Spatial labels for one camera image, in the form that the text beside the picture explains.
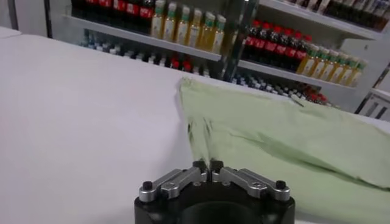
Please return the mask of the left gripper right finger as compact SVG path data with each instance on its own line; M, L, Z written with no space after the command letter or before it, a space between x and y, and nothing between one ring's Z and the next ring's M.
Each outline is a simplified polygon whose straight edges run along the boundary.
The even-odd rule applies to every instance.
M261 198L264 195L269 195L277 201L290 199L290 188L285 181L272 181L249 169L235 170L225 166L219 160L211 160L209 168L213 182L233 183L251 197Z

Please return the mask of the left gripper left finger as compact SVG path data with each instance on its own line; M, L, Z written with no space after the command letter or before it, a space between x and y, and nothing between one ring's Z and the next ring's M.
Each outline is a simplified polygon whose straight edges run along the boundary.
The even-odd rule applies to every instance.
M139 188L138 199L150 203L163 197L168 200L177 198L187 185L194 182L205 182L208 168L202 160L194 161L193 166L182 170L174 169L155 181L145 181Z

